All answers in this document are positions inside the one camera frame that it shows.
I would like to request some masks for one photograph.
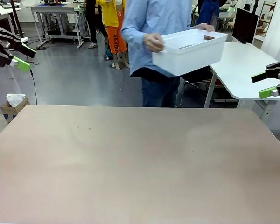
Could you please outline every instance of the sneaker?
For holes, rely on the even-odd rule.
[[[105,36],[105,44],[108,44],[108,37]]]
[[[97,47],[98,47],[97,43],[91,43],[88,48],[92,49],[92,48],[97,48]]]

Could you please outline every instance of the blue jeans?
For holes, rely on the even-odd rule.
[[[163,82],[151,82],[142,78],[143,107],[175,107],[180,77]]]

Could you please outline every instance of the gray floor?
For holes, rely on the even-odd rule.
[[[22,24],[30,47],[38,42],[33,24]],[[105,61],[104,39],[98,35],[98,48],[88,49],[86,42],[80,49],[72,42],[46,44],[47,50],[37,51],[32,65],[38,104],[42,105],[88,105],[88,106],[141,106],[141,80],[130,78],[129,69],[117,71],[109,68],[112,62]],[[23,55],[12,52],[26,60]],[[10,70],[0,68],[0,106],[7,93],[16,93],[17,85],[29,101],[35,104],[33,80],[30,73],[11,69],[16,79],[9,79]],[[182,85],[178,95],[181,99]],[[205,96],[197,89],[187,86],[181,107],[204,105]],[[235,107],[234,104],[215,104],[212,107]]]

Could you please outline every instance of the orange shorts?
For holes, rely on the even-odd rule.
[[[117,12],[118,17],[118,27],[107,27],[109,45],[112,54],[117,54],[118,52],[126,52],[126,42],[120,34],[120,30],[123,24],[124,12]]]

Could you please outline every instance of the white plastic box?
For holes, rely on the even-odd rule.
[[[205,36],[214,39],[205,40]],[[153,63],[174,76],[181,76],[219,62],[227,34],[191,29],[162,38],[165,49],[153,53]]]

